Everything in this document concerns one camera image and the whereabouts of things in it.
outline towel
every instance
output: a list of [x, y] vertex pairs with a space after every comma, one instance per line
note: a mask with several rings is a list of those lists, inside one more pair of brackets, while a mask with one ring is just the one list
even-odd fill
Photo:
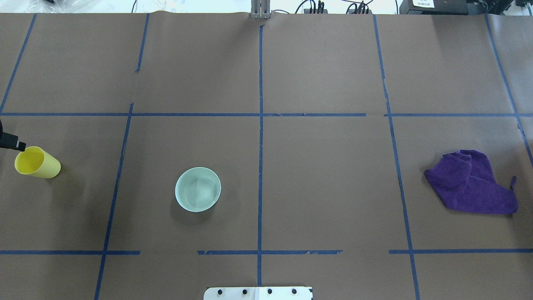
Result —
[[435, 167], [426, 170], [427, 182], [449, 209], [478, 214], [513, 214], [518, 200], [513, 191], [498, 185], [487, 156], [476, 150], [459, 150], [443, 155]]

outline white floor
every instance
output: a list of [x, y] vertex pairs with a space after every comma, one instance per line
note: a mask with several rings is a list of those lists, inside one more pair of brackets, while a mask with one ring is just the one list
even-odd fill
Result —
[[[56, 0], [49, 4], [43, 0], [0, 0], [0, 12], [64, 12], [64, 13], [129, 13], [134, 0]], [[294, 13], [300, 0], [271, 0], [271, 9]], [[345, 13], [350, 3], [343, 0], [326, 0], [329, 13]], [[374, 14], [395, 14], [394, 0], [374, 0], [370, 5]], [[154, 11], [177, 13], [230, 13], [249, 12], [250, 0], [138, 0], [134, 12]], [[512, 5], [506, 15], [530, 15], [526, 7]]]

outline yellow cup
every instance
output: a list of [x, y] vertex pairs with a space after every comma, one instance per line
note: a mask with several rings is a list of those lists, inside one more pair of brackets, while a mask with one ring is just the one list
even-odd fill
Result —
[[27, 147], [15, 159], [15, 170], [22, 175], [53, 178], [61, 171], [61, 163], [39, 147]]

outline purple cloth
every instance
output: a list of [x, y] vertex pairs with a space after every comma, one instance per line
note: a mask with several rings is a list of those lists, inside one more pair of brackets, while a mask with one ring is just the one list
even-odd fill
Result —
[[443, 155], [435, 167], [424, 172], [442, 203], [449, 208], [479, 214], [513, 214], [518, 201], [511, 190], [498, 185], [486, 155], [459, 150]]

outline black box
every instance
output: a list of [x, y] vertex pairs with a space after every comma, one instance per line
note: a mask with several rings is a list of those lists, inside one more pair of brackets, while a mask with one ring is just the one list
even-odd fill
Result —
[[466, 0], [403, 0], [400, 14], [468, 14]]

